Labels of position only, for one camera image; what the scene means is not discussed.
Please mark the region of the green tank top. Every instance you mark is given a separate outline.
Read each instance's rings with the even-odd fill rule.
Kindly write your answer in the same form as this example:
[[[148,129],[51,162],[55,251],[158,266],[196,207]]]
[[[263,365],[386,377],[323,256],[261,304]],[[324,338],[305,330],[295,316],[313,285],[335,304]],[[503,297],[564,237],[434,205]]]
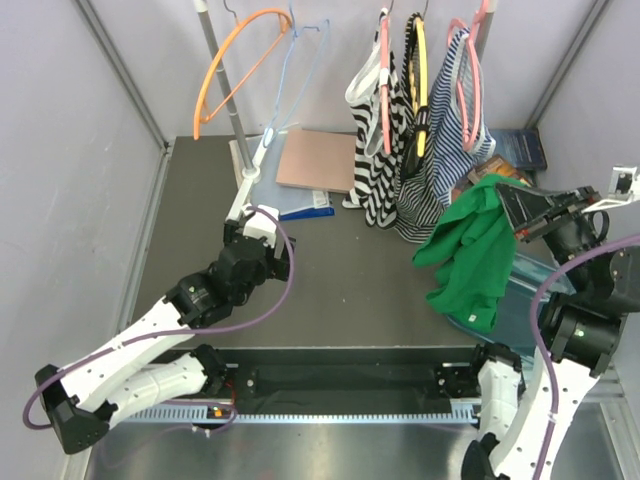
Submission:
[[[498,174],[464,191],[416,250],[416,268],[436,266],[437,287],[425,295],[438,313],[466,327],[491,332],[504,298],[517,246],[496,187],[519,186]]]

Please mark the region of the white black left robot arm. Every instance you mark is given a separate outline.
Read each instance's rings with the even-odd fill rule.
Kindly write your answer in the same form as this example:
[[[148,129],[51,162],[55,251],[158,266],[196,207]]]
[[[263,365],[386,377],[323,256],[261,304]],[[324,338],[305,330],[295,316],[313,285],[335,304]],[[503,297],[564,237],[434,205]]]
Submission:
[[[276,210],[251,207],[247,219],[225,223],[224,246],[207,268],[183,277],[138,321],[82,359],[35,375],[30,404],[39,402],[63,452],[74,455],[122,421],[178,397],[216,396],[226,387],[218,351],[200,345],[167,364],[160,355],[199,335],[224,332],[220,321],[275,279],[293,281],[295,241]]]

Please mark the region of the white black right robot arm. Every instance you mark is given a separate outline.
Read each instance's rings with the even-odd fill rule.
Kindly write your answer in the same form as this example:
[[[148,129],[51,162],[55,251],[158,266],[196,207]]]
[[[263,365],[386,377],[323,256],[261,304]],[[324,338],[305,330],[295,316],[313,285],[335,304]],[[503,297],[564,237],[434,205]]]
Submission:
[[[559,268],[530,306],[536,342],[525,380],[505,345],[480,345],[466,380],[481,395],[477,438],[464,479],[548,479],[574,415],[608,368],[626,320],[639,310],[639,237],[609,242],[596,214],[639,199],[639,177],[616,174],[606,196],[592,187],[552,192],[500,182],[498,197],[517,239],[541,238]]]

